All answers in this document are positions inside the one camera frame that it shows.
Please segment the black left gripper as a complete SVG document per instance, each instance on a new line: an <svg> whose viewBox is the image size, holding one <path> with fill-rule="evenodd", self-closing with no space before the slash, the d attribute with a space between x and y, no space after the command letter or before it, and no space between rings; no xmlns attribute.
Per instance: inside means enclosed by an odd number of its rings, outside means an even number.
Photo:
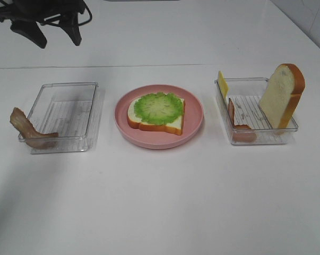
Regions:
<svg viewBox="0 0 320 255"><path fill-rule="evenodd" d="M38 27L50 25L60 27L70 37L74 45L81 43L78 14L86 10L84 1L0 1L0 22L12 21L10 29L40 48L45 48L47 39Z"/></svg>

